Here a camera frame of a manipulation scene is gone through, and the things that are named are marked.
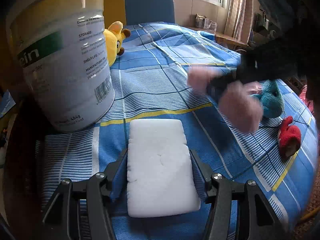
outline pink glove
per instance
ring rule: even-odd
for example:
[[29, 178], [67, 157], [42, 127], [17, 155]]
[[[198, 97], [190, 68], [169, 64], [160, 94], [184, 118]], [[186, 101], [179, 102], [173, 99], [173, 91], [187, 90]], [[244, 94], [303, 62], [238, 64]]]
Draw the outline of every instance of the pink glove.
[[243, 86], [248, 95], [262, 93], [262, 85], [257, 81], [244, 84]]
[[240, 132], [248, 133], [259, 129], [263, 115], [261, 103], [248, 95], [248, 90], [240, 81], [227, 86], [220, 98], [219, 109]]
[[188, 85], [195, 91], [205, 94], [210, 80], [218, 76], [221, 76], [221, 74], [214, 68], [192, 67], [188, 71]]

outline plush toy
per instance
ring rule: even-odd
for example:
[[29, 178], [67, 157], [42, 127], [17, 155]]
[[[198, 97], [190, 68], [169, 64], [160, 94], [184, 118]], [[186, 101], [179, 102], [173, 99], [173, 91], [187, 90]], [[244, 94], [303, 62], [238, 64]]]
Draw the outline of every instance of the plush toy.
[[260, 100], [264, 117], [276, 118], [282, 114], [284, 110], [283, 96], [275, 80], [265, 81], [261, 94], [253, 94], [252, 96]]
[[121, 56], [124, 53], [124, 48], [121, 47], [122, 42], [131, 35], [130, 30], [122, 28], [122, 22], [117, 21], [111, 24], [109, 28], [105, 29], [103, 32], [104, 37], [106, 38], [109, 66], [115, 62], [117, 55]]
[[282, 123], [279, 125], [278, 144], [280, 155], [283, 158], [288, 158], [294, 155], [301, 146], [300, 129], [296, 125], [289, 125], [292, 122], [293, 117], [290, 115], [283, 119]]

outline beige curtain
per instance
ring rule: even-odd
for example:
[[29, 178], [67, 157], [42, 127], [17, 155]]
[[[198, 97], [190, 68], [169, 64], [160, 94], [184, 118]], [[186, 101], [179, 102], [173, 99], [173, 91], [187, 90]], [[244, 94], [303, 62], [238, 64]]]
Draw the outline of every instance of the beige curtain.
[[253, 0], [230, 0], [224, 34], [248, 43], [253, 21]]

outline metal screw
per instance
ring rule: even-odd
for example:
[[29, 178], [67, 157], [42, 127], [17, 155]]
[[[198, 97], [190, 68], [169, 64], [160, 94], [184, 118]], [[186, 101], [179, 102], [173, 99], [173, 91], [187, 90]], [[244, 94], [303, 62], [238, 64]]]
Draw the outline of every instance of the metal screw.
[[102, 179], [102, 178], [104, 178], [104, 173], [103, 172], [98, 172], [97, 174], [96, 174], [96, 177], [98, 178], [98, 179]]
[[255, 186], [255, 185], [257, 185], [257, 183], [256, 183], [253, 179], [249, 179], [249, 180], [248, 180], [248, 184], [249, 184], [250, 186]]
[[215, 173], [212, 175], [214, 179], [222, 179], [222, 175], [220, 173]]
[[70, 183], [70, 179], [63, 179], [61, 183], [63, 185], [68, 185]]

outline chair backrest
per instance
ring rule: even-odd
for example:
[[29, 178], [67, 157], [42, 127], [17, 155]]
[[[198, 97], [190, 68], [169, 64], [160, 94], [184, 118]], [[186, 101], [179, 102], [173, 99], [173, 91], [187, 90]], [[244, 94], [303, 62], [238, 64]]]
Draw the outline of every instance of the chair backrest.
[[105, 28], [115, 21], [124, 25], [175, 23], [173, 0], [104, 0], [103, 16]]

